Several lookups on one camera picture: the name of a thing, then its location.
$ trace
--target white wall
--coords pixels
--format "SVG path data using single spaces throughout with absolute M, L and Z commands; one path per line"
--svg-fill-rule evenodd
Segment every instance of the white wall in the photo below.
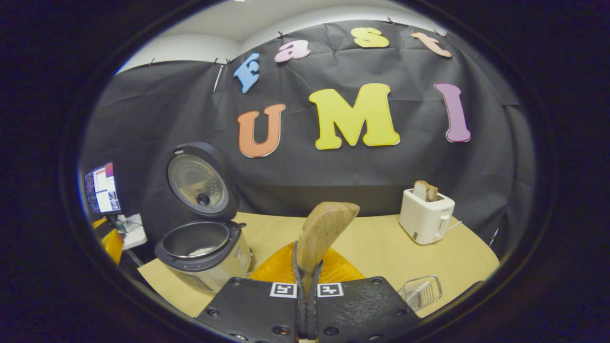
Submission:
M 139 65 L 171 60 L 200 60 L 225 63 L 239 55 L 240 43 L 226 38 L 200 34 L 162 36 L 138 50 L 117 73 Z
M 239 48 L 238 54 L 261 45 L 269 40 L 277 38 L 279 36 L 278 31 L 287 34 L 289 32 L 304 29 L 314 25 L 331 23 L 334 21 L 345 21 L 345 20 L 383 20 L 387 21 L 390 17 L 392 21 L 400 24 L 407 24 L 417 26 L 422 29 L 429 31 L 437 31 L 440 34 L 445 34 L 446 30 L 440 26 L 434 24 L 432 21 L 419 16 L 413 12 L 404 12 L 385 9 L 382 7 L 370 7 L 370 6 L 337 6 L 330 7 L 322 10 L 315 10 L 307 12 L 302 15 L 294 16 L 287 20 L 275 23 L 274 25 L 254 34 L 249 39 L 246 39 L 241 47 Z
M 278 22 L 255 33 L 244 42 L 236 42 L 227 38 L 203 34 L 163 35 L 151 40 L 134 54 L 118 71 L 145 65 L 153 58 L 155 62 L 171 60 L 200 60 L 225 63 L 251 48 L 261 45 L 278 36 L 278 31 L 285 34 L 323 23 L 345 20 L 383 20 L 390 17 L 392 21 L 401 24 L 421 27 L 439 33 L 446 32 L 438 25 L 414 13 L 370 6 L 338 6 L 315 10 L 294 16 Z

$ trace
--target orange cushion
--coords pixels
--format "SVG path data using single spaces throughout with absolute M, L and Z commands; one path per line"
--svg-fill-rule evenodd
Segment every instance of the orange cushion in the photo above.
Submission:
M 292 253 L 294 243 L 276 251 L 256 270 L 250 278 L 266 282 L 296 283 L 292 270 Z M 341 254 L 330 248 L 324 258 L 324 265 L 318 283 L 336 283 L 364 279 L 364 275 L 349 263 Z

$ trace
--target toaster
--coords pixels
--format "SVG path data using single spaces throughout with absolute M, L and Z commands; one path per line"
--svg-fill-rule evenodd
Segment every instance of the toaster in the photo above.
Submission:
M 447 232 L 455 201 L 438 193 L 438 200 L 425 201 L 413 194 L 413 189 L 403 192 L 403 204 L 398 222 L 418 244 L 437 242 Z

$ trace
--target letter m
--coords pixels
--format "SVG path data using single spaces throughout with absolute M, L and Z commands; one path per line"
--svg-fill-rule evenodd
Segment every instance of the letter m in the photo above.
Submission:
M 335 135 L 335 125 L 345 140 L 354 146 L 358 142 L 366 121 L 367 133 L 362 141 L 369 146 L 396 145 L 400 135 L 394 131 L 387 103 L 390 87 L 385 84 L 365 84 L 360 88 L 354 107 L 351 107 L 334 89 L 312 93 L 309 101 L 318 107 L 320 138 L 315 141 L 319 150 L 337 149 L 341 138 Z

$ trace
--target computer screen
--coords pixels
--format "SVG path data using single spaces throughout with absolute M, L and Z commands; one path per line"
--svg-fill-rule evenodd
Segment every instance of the computer screen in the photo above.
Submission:
M 85 191 L 92 213 L 120 213 L 112 162 L 85 174 Z

